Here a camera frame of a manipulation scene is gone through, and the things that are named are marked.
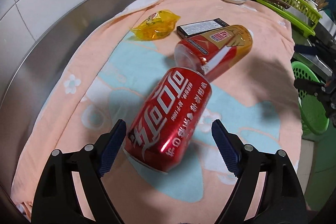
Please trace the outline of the lime green dish rack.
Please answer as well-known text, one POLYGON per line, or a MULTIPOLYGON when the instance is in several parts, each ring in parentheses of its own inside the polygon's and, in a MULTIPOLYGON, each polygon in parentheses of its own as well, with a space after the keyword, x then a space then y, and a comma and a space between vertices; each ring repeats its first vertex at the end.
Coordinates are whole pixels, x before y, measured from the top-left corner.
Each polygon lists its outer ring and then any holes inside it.
POLYGON ((261 3, 262 5, 270 8, 274 12, 281 15, 284 19, 288 20, 293 24, 295 27, 297 27, 304 37, 308 36, 315 36, 315 27, 317 26, 317 23, 322 18, 322 16, 319 14, 318 10, 314 8, 311 4, 309 4, 306 0, 282 0, 288 5, 294 7, 295 9, 298 9, 300 12, 305 14, 310 20, 314 22, 314 26, 309 27, 305 23, 302 23, 302 21, 298 20, 294 16, 292 16, 290 13, 285 11, 283 7, 280 5, 276 5, 271 1, 268 0, 255 0, 258 3, 261 3))

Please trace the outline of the yellow plastic wrapper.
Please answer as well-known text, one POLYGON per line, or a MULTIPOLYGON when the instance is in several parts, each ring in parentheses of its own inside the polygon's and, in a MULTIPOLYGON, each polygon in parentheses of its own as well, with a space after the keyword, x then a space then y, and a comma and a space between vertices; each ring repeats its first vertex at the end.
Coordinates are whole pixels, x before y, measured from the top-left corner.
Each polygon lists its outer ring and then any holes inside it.
POLYGON ((170 10, 160 10, 148 16, 130 31, 142 41, 163 39, 173 32, 180 18, 170 10))

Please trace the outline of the amber tea bottle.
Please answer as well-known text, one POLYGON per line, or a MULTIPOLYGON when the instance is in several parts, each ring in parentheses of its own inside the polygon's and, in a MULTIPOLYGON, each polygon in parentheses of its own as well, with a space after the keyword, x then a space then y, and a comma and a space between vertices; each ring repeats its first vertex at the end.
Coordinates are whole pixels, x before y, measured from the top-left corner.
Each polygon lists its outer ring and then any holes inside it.
POLYGON ((252 49, 251 33, 234 24, 181 40, 174 50, 175 63, 213 82, 252 49))

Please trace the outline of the chopsticks bundle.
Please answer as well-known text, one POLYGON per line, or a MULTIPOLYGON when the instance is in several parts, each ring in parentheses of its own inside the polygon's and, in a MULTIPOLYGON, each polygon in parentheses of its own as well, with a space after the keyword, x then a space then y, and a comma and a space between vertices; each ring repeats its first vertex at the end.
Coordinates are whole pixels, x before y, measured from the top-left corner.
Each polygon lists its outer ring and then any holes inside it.
POLYGON ((327 0, 316 0, 317 10, 323 10, 326 6, 328 6, 327 0))

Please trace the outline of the peach pink towel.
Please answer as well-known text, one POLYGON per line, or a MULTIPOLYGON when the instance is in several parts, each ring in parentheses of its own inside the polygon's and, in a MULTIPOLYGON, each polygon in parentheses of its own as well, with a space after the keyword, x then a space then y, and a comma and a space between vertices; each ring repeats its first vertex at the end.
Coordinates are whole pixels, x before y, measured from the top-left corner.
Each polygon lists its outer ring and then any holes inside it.
POLYGON ((126 223, 214 223, 234 188, 211 136, 226 129, 259 151, 283 149, 298 166, 301 116, 293 86, 290 23, 252 1, 137 0, 82 43, 43 106, 18 160, 11 199, 31 214, 42 170, 54 149, 73 152, 112 129, 131 125, 147 96, 175 65, 179 36, 142 42, 130 29, 170 10, 180 24, 221 18, 251 34, 252 50, 212 84, 212 96, 181 163, 169 173, 148 169, 120 151, 102 182, 126 223))

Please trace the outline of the green mesh trash basket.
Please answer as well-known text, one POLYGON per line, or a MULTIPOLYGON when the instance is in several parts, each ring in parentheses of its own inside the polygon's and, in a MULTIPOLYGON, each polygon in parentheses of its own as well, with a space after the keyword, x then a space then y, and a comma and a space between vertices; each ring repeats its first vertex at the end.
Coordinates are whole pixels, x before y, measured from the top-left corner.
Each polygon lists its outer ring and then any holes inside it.
MULTIPOLYGON (((295 79, 304 79, 320 84, 318 77, 305 64, 294 61, 291 63, 295 79)), ((301 124, 304 135, 322 135, 329 127, 329 118, 325 117, 325 109, 315 96, 298 89, 301 124)))

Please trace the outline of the red cola can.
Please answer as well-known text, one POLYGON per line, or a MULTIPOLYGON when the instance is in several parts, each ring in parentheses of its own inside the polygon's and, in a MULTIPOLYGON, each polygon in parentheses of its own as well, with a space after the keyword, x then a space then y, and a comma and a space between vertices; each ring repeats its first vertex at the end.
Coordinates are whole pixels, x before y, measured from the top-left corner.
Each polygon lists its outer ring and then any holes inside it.
POLYGON ((124 150, 151 169, 169 172, 182 161, 211 94, 200 73, 169 69, 131 124, 124 150))

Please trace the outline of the black cigarette box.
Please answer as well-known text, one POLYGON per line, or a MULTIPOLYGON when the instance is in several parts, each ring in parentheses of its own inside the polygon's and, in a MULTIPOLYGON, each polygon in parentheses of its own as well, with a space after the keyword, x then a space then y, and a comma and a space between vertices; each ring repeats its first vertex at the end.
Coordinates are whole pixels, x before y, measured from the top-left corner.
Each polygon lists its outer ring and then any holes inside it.
POLYGON ((217 30, 219 28, 229 26, 224 20, 220 18, 216 18, 213 20, 205 20, 201 22, 184 24, 181 26, 177 26, 177 34, 182 39, 187 39, 196 35, 203 34, 205 32, 217 30))

